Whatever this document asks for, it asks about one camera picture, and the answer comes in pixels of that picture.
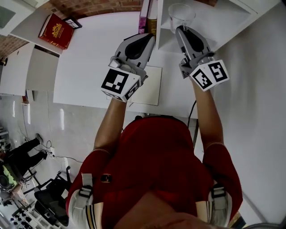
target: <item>white floor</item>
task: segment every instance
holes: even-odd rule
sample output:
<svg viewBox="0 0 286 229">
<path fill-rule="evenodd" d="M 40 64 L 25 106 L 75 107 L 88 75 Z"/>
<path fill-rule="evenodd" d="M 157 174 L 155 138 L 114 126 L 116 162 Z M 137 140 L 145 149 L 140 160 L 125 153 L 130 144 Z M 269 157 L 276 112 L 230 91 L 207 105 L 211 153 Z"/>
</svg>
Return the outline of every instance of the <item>white floor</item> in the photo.
<svg viewBox="0 0 286 229">
<path fill-rule="evenodd" d="M 0 100 L 0 126 L 2 125 L 9 131 L 13 148 L 24 143 L 24 136 L 33 139 L 35 134 L 39 133 L 44 139 L 44 144 L 48 140 L 52 142 L 56 156 L 72 157 L 83 161 L 93 149 L 94 138 L 106 109 L 53 103 L 52 92 L 36 91 L 34 100 L 30 104 L 30 124 L 28 106 L 21 104 L 20 96 L 2 96 Z M 13 101 L 15 101 L 15 117 L 13 117 Z M 140 113 L 127 111 L 123 128 L 137 115 Z M 184 123 L 188 121 L 187 118 L 179 119 Z M 192 137 L 195 126 L 196 120 L 191 119 L 189 130 Z M 33 149 L 30 155 L 36 153 L 37 151 Z M 71 167 L 70 172 L 73 179 L 77 175 L 81 163 L 72 159 L 67 159 L 67 163 Z M 64 171 L 67 163 L 64 158 L 48 157 L 33 171 L 37 171 L 36 178 L 39 182 L 44 183 L 48 179 L 54 178 L 58 171 Z M 34 192 L 31 192 L 27 199 L 34 199 Z M 7 208 L 0 208 L 0 211 L 7 213 L 9 212 Z"/>
</svg>

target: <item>plastic cup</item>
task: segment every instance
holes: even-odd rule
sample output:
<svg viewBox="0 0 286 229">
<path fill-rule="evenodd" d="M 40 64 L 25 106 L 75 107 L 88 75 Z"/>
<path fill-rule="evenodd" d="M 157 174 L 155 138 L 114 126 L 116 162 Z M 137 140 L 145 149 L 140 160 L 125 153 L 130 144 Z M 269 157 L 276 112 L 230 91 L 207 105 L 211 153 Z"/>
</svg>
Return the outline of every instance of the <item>plastic cup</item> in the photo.
<svg viewBox="0 0 286 229">
<path fill-rule="evenodd" d="M 173 4 L 169 7 L 171 31 L 176 32 L 180 25 L 189 26 L 196 17 L 195 11 L 185 4 Z"/>
</svg>

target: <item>desk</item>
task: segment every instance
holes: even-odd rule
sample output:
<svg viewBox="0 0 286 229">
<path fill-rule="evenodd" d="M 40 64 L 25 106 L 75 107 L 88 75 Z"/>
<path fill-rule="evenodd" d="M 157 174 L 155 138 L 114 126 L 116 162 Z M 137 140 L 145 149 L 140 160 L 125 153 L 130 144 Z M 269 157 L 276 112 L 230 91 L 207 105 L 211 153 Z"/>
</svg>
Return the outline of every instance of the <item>desk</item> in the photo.
<svg viewBox="0 0 286 229">
<path fill-rule="evenodd" d="M 110 57 L 123 39 L 138 33 L 139 12 L 110 13 L 79 20 L 67 50 L 60 55 L 55 78 L 54 102 L 107 108 L 110 100 L 101 92 Z M 183 79 L 179 63 L 183 55 L 153 51 L 148 66 L 162 67 L 159 105 L 134 103 L 127 111 L 188 117 L 195 101 L 189 79 Z M 197 118 L 196 108 L 192 118 Z"/>
</svg>

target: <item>chair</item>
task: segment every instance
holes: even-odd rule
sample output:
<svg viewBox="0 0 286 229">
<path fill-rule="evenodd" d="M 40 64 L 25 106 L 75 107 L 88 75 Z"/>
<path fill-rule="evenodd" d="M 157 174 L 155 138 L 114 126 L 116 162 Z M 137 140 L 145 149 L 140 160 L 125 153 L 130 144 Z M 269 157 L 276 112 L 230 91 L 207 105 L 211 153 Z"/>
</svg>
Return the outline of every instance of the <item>chair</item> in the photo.
<svg viewBox="0 0 286 229">
<path fill-rule="evenodd" d="M 67 198 L 64 196 L 69 191 L 72 184 L 69 169 L 70 167 L 68 166 L 66 168 L 67 181 L 60 176 L 61 172 L 58 172 L 55 179 L 50 179 L 33 189 L 35 190 L 34 195 L 37 199 L 34 208 L 51 225 L 55 225 L 59 222 L 63 226 L 68 226 L 69 223 L 66 211 Z M 39 190 L 39 188 L 42 188 L 45 185 L 47 185 L 45 190 Z"/>
</svg>

